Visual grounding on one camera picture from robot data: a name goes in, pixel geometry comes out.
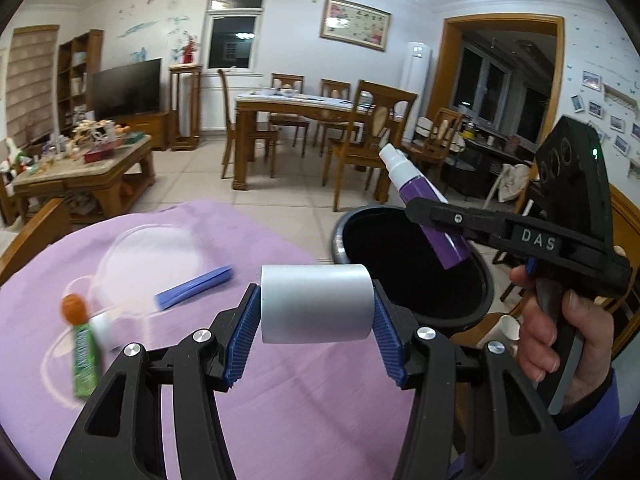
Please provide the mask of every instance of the metal screw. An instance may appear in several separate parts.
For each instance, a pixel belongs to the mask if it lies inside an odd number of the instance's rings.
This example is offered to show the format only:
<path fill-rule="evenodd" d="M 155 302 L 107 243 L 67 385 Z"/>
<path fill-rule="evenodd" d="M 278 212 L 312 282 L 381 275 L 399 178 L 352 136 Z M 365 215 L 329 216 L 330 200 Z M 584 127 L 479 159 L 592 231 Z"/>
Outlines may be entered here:
<path fill-rule="evenodd" d="M 430 326 L 421 326 L 418 329 L 418 337 L 427 341 L 436 337 L 436 331 Z"/>
<path fill-rule="evenodd" d="M 196 332 L 193 333 L 193 340 L 196 343 L 204 343 L 209 339 L 211 339 L 211 332 L 209 332 L 209 330 L 207 330 L 206 328 L 196 330 Z"/>
<path fill-rule="evenodd" d="M 124 347 L 124 355 L 127 357 L 133 357 L 140 353 L 140 345 L 138 343 L 129 343 Z"/>
<path fill-rule="evenodd" d="M 489 341 L 487 348 L 492 354 L 504 354 L 504 345 L 500 341 Z"/>

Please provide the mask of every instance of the human hand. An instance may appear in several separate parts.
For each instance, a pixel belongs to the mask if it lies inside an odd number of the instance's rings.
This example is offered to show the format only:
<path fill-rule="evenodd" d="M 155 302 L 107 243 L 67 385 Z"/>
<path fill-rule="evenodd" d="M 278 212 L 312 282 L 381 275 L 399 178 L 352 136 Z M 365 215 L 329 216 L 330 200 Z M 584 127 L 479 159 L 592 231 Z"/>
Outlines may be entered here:
<path fill-rule="evenodd" d="M 528 289 L 523 298 L 524 322 L 520 328 L 516 358 L 525 375 L 539 382 L 547 373 L 559 368 L 560 358 L 551 349 L 558 331 L 552 319 L 540 309 L 535 281 L 527 276 L 524 267 L 513 269 L 510 279 L 516 285 Z M 562 314 L 584 336 L 582 357 L 564 400 L 564 407 L 568 408 L 595 391 L 607 378 L 611 366 L 614 328 L 613 316 L 609 312 L 572 290 L 568 290 L 562 297 Z"/>

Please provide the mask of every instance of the black trash can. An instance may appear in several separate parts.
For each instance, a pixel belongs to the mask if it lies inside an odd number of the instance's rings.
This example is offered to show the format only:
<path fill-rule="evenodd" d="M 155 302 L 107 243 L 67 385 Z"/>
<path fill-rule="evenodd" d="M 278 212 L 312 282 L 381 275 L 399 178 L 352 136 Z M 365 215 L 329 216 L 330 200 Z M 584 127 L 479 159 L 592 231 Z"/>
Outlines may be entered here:
<path fill-rule="evenodd" d="M 420 227 L 395 206 L 365 206 L 340 218 L 332 251 L 336 264 L 363 264 L 393 303 L 421 325 L 447 337 L 475 326 L 494 299 L 494 280 L 473 248 L 445 270 Z"/>

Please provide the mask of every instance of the curtain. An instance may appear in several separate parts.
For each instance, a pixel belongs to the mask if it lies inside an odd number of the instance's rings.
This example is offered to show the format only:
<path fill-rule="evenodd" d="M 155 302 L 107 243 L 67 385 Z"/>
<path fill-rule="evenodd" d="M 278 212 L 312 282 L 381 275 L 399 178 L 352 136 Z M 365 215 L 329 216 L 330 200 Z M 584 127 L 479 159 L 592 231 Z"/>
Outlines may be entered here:
<path fill-rule="evenodd" d="M 6 70 L 6 131 L 17 146 L 50 133 L 58 25 L 14 30 Z"/>

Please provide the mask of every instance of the bookshelf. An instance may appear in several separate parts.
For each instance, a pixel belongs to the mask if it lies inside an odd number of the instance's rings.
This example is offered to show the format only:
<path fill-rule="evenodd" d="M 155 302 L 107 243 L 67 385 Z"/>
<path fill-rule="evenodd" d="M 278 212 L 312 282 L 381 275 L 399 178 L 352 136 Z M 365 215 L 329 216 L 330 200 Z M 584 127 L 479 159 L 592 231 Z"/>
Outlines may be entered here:
<path fill-rule="evenodd" d="M 102 30 L 92 29 L 58 47 L 58 123 L 60 133 L 71 134 L 74 109 L 86 105 L 94 109 L 92 78 L 100 72 Z"/>

